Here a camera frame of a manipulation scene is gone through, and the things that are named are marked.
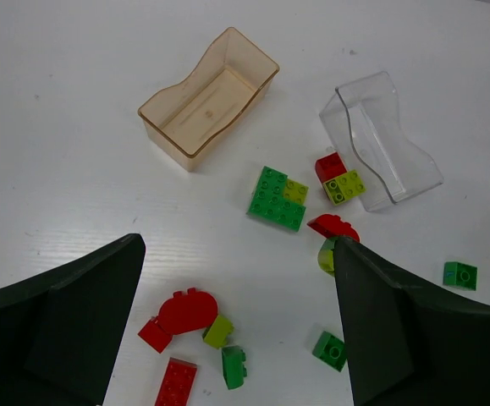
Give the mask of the small red lego block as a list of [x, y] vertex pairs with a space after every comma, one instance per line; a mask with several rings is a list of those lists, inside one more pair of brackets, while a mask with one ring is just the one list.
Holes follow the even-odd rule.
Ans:
[[138, 332], [138, 336], [161, 354], [173, 340], [173, 335], [164, 331], [158, 317], [152, 317]]

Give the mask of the green square lego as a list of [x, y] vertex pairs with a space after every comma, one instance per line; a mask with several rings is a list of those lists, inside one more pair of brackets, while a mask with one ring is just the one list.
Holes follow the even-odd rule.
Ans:
[[327, 331], [317, 339], [312, 354], [338, 372], [342, 371], [347, 360], [344, 342]]

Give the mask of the green lego with blue print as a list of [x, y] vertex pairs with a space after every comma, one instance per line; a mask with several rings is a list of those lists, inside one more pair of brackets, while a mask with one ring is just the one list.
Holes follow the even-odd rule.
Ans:
[[478, 269], [458, 261], [447, 261], [443, 267], [443, 285], [476, 291]]

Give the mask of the red curved lego brick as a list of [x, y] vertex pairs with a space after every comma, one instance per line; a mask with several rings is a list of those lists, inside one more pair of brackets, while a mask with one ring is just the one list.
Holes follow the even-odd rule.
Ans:
[[360, 236], [349, 222], [345, 222], [338, 215], [322, 214], [310, 220], [307, 225], [314, 231], [321, 234], [324, 238], [346, 236], [360, 242]]

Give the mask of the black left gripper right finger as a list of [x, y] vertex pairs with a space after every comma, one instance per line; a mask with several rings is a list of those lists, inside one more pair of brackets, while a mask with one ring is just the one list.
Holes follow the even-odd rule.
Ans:
[[490, 405], [490, 305], [350, 237], [333, 257], [356, 405]]

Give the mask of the large red round lego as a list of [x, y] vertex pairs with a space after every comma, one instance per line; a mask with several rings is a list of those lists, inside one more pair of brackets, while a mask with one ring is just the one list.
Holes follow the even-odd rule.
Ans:
[[218, 304], [208, 292], [188, 288], [177, 291], [161, 306], [157, 319], [170, 335], [179, 335], [209, 327], [218, 315]]

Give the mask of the lime curved lego brick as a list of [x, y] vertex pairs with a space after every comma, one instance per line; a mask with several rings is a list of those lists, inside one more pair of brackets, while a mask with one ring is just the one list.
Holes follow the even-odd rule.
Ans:
[[333, 250], [335, 248], [337, 240], [337, 237], [325, 239], [317, 255], [317, 262], [320, 269], [331, 277], [334, 277]]

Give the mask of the green curved lego brick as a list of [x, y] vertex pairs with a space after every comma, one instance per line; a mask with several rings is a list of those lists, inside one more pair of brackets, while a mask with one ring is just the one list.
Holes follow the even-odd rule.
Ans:
[[237, 345], [222, 348], [223, 379], [228, 390], [241, 387], [247, 377], [245, 351]]

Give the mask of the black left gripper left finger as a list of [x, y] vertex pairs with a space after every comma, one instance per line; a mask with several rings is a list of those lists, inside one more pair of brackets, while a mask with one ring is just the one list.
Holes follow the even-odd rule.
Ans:
[[0, 405], [101, 405], [146, 254], [130, 233], [0, 288]]

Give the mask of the red lego plate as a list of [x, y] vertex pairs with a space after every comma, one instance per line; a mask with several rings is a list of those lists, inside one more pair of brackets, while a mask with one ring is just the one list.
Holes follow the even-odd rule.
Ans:
[[171, 357], [154, 405], [186, 406], [196, 373], [196, 364]]

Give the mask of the lime small lego brick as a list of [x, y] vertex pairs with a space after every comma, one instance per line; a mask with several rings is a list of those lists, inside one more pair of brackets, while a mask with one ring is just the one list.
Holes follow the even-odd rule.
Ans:
[[203, 332], [203, 342], [215, 349], [228, 343], [228, 336], [234, 331], [233, 323], [224, 315], [217, 315], [215, 321]]

